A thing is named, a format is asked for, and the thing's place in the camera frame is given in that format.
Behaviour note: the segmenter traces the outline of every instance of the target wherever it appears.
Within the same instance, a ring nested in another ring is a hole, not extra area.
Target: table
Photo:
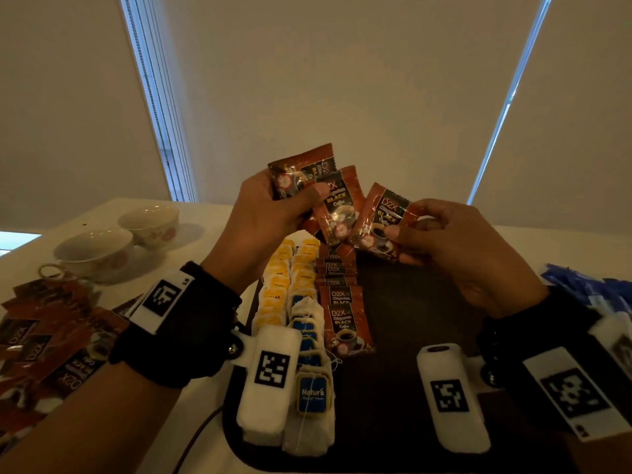
[[[131,209],[150,205],[150,199],[116,198],[44,233],[24,247],[0,257],[0,299],[12,297],[12,287],[36,278],[41,263],[53,262],[52,250],[61,241],[84,230],[116,226],[118,217]],[[173,203],[180,209],[182,230],[175,246],[161,254],[136,248],[135,266],[125,282],[102,288],[99,305],[113,308],[142,293],[159,274],[185,262],[200,262],[217,241],[232,206],[207,203]],[[632,237],[562,230],[499,226],[496,229],[540,270],[544,263],[569,265],[596,277],[632,279]],[[238,316],[245,322],[255,285],[241,296]],[[213,378],[196,379],[187,386],[158,434],[138,474],[167,474],[173,469],[191,436],[208,414],[219,406],[232,373],[226,364]],[[219,417],[200,435],[181,470],[182,474],[257,472],[230,450]]]

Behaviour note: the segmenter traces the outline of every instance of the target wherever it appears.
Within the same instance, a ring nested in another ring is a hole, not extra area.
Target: right hand
[[[431,218],[419,220],[416,227],[392,225],[384,230],[402,246],[400,262],[439,268],[470,304],[493,317],[525,310],[549,295],[529,264],[478,209],[439,199],[415,204]]]

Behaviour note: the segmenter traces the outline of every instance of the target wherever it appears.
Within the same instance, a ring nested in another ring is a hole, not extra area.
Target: wrist tracker
[[[551,287],[540,304],[486,318],[478,347],[532,422],[582,442],[632,432],[632,341],[604,317]]]
[[[233,344],[241,297],[194,262],[166,272],[130,309],[109,361],[166,387],[216,374]]]

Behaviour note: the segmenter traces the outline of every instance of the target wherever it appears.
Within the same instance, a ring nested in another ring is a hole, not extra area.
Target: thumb
[[[432,254],[435,248],[436,234],[439,231],[420,231],[407,226],[391,225],[384,234],[391,241],[399,243],[409,251],[419,254]]]
[[[328,183],[318,182],[309,188],[305,188],[296,196],[279,202],[283,204],[283,213],[286,218],[291,221],[308,212],[327,196],[329,196]]]

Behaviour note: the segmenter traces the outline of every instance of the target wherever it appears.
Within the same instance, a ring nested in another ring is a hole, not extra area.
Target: left hand
[[[201,267],[241,294],[261,277],[274,250],[296,231],[308,212],[329,195],[319,182],[295,197],[273,200],[270,172],[265,169],[241,184],[228,223]]]

